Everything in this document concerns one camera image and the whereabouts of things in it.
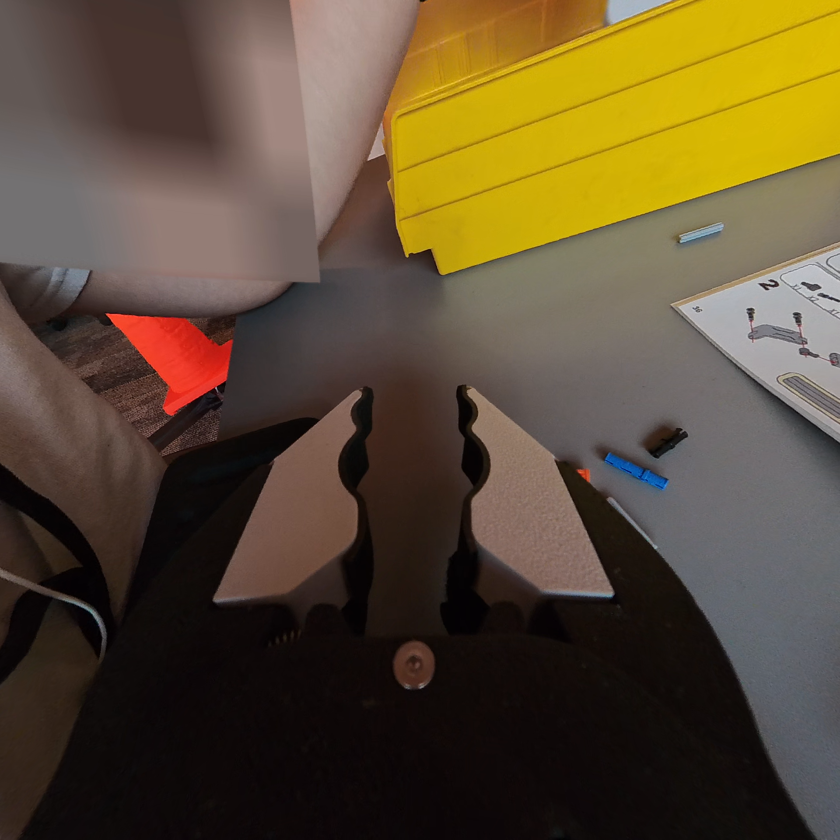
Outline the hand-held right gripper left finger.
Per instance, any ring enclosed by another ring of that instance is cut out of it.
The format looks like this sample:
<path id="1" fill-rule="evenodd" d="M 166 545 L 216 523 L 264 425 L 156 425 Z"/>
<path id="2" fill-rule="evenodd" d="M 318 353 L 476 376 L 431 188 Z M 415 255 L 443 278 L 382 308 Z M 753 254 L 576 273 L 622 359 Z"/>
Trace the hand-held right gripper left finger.
<path id="1" fill-rule="evenodd" d="M 274 459 L 215 604 L 367 613 L 374 561 L 358 486 L 369 466 L 372 405 L 371 388 L 352 392 Z"/>

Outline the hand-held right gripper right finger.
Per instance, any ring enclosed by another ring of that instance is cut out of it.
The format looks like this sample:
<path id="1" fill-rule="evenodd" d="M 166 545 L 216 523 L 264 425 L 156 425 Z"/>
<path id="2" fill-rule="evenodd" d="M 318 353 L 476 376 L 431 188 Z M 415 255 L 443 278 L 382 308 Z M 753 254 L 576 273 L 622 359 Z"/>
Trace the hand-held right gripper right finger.
<path id="1" fill-rule="evenodd" d="M 456 551 L 459 622 L 513 602 L 526 614 L 543 598 L 610 600 L 614 589 L 554 456 L 476 388 L 457 392 L 471 489 Z"/>

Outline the blue toy pin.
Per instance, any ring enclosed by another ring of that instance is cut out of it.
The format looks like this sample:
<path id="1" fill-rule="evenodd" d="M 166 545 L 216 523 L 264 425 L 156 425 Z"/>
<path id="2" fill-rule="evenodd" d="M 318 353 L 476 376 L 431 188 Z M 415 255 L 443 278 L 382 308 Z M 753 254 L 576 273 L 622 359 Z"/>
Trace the blue toy pin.
<path id="1" fill-rule="evenodd" d="M 604 462 L 650 487 L 654 487 L 658 490 L 665 490 L 668 487 L 669 479 L 655 473 L 651 469 L 647 469 L 631 460 L 616 455 L 613 452 L 608 452 L 604 456 Z"/>

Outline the yellow plastic bin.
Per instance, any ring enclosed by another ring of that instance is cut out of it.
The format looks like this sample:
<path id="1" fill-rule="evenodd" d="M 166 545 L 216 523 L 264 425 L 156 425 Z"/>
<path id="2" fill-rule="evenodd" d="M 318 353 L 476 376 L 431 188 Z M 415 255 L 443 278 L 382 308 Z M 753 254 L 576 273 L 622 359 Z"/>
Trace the yellow plastic bin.
<path id="1" fill-rule="evenodd" d="M 837 1 L 422 2 L 385 110 L 441 274 L 838 153 Z"/>

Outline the person's left forearm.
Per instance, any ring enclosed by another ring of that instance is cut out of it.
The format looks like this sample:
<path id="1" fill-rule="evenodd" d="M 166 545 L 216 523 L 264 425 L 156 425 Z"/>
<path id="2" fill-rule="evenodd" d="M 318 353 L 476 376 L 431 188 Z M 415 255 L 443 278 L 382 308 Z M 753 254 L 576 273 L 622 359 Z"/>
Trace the person's left forearm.
<path id="1" fill-rule="evenodd" d="M 322 242 L 367 161 L 418 1 L 291 1 L 314 217 Z"/>

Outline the black studded foam mat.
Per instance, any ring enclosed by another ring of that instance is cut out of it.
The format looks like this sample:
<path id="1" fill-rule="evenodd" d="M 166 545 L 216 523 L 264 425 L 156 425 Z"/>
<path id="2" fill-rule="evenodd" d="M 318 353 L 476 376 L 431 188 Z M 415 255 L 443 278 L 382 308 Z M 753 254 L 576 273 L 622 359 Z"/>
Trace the black studded foam mat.
<path id="1" fill-rule="evenodd" d="M 132 611 L 183 543 L 255 469 L 270 464 L 317 422 L 295 418 L 175 457 L 161 480 L 125 612 Z"/>

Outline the black tripod legs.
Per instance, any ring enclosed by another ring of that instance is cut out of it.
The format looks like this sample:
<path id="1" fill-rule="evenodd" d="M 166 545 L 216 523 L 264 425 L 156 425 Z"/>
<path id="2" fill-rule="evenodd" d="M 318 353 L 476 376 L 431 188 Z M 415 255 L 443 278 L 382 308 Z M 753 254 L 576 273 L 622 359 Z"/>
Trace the black tripod legs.
<path id="1" fill-rule="evenodd" d="M 217 410 L 223 404 L 225 386 L 225 382 L 216 386 L 212 391 L 197 397 L 197 399 L 173 415 L 169 421 L 164 423 L 149 437 L 149 441 L 153 447 L 157 451 L 162 452 L 202 417 Z"/>

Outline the orange traffic cone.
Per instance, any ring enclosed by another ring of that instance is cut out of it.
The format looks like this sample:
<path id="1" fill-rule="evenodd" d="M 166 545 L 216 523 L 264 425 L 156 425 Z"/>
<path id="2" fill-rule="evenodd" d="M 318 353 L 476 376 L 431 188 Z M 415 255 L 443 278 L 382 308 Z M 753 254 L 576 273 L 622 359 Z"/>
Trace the orange traffic cone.
<path id="1" fill-rule="evenodd" d="M 226 381 L 232 341 L 217 344 L 184 318 L 108 317 L 167 384 L 168 415 Z"/>

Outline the light grey shirt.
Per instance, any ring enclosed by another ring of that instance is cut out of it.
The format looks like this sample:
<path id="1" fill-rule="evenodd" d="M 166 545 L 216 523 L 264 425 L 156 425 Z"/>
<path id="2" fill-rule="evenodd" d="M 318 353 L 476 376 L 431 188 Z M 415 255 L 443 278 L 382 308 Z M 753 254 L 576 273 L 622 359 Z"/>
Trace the light grey shirt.
<path id="1" fill-rule="evenodd" d="M 89 272 L 3 263 L 1 274 L 2 467 L 79 528 L 119 618 L 164 462 L 29 327 L 69 309 Z M 2 838 L 17 838 L 67 745 L 98 667 L 101 634 L 84 608 L 6 580 L 1 595 L 3 641 L 21 596 L 46 607 L 30 651 L 2 678 Z"/>

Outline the building instruction booklet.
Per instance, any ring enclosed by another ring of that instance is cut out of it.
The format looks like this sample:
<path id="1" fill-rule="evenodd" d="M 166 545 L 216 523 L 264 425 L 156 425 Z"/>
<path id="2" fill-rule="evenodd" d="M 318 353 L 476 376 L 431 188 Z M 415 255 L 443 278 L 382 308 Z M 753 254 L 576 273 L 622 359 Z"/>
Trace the building instruction booklet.
<path id="1" fill-rule="evenodd" d="M 720 352 L 839 439 L 839 245 L 677 301 Z"/>

